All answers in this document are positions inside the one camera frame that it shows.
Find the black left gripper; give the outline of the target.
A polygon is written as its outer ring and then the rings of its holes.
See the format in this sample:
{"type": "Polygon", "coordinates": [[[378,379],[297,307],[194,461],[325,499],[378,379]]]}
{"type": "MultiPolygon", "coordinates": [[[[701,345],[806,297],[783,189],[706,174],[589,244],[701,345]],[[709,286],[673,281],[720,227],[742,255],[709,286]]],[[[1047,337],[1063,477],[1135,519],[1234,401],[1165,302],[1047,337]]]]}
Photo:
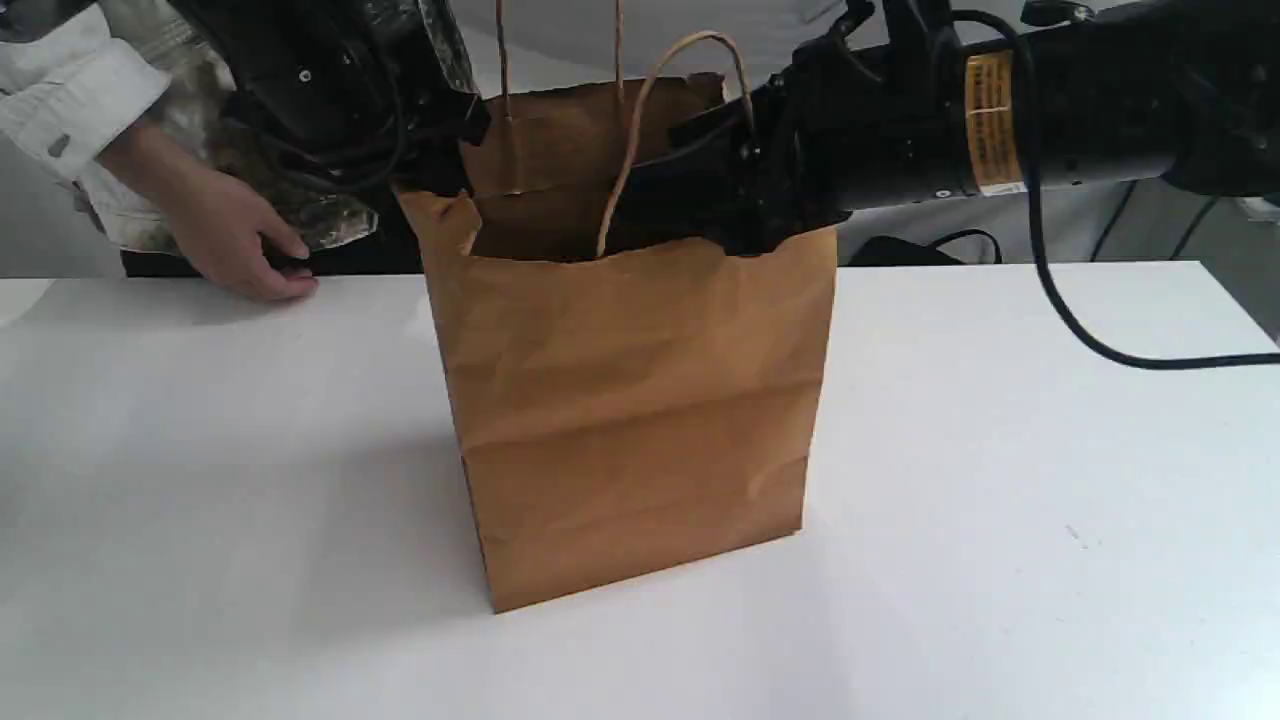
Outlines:
{"type": "Polygon", "coordinates": [[[471,193],[465,151],[480,149],[492,115],[484,99],[442,88],[412,105],[408,145],[396,167],[396,181],[442,197],[471,193]]]}

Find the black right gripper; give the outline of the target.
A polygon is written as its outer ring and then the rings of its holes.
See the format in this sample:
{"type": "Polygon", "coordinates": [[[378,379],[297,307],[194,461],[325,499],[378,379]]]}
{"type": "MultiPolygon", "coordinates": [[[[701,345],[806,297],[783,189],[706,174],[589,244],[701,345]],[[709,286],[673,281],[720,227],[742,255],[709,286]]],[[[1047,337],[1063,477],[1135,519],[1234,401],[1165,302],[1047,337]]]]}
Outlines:
{"type": "Polygon", "coordinates": [[[792,64],[749,99],[671,129],[664,156],[622,177],[612,225],[657,240],[701,237],[731,258],[758,258],[845,223],[851,213],[819,168],[805,118],[817,79],[813,67],[792,64]]]}

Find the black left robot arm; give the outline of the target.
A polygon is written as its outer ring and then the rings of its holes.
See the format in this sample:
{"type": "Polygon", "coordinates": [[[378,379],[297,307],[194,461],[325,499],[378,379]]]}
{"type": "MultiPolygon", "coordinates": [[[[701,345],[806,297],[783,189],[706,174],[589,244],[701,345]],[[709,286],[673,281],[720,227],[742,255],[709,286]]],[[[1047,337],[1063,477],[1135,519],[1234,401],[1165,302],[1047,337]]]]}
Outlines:
{"type": "Polygon", "coordinates": [[[177,1],[223,59],[224,115],[280,178],[324,193],[396,182],[454,197],[490,113],[447,1],[177,1]]]}

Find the person's right forearm white sleeve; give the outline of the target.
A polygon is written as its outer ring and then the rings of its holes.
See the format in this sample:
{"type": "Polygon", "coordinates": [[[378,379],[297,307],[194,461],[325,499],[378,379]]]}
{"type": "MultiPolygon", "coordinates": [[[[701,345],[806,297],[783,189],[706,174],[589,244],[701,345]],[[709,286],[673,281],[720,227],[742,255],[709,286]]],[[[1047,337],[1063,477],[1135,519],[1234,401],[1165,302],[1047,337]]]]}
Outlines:
{"type": "Polygon", "coordinates": [[[159,101],[193,36],[168,1],[3,3],[3,135],[78,181],[159,101]]]}

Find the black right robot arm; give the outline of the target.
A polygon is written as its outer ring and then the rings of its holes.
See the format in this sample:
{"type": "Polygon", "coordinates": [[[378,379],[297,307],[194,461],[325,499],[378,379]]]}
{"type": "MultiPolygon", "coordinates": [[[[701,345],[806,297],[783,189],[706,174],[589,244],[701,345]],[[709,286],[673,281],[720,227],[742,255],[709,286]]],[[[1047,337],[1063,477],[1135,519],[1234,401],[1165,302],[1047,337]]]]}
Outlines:
{"type": "Polygon", "coordinates": [[[774,251],[852,213],[1147,178],[1277,192],[1275,1],[1030,1],[1016,44],[965,45],[947,1],[850,1],[787,67],[630,170],[621,229],[774,251]]]}

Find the person's right hand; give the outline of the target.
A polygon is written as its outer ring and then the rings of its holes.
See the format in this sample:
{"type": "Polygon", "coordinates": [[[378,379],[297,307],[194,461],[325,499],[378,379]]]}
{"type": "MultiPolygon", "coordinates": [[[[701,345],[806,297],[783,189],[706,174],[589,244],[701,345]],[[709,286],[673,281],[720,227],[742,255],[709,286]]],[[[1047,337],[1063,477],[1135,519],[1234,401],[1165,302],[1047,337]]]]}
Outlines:
{"type": "Polygon", "coordinates": [[[243,299],[276,304],[308,297],[308,270],[282,272],[264,251],[305,260],[308,246],[276,210],[243,182],[201,164],[186,168],[156,201],[187,261],[202,277],[243,299]]]}

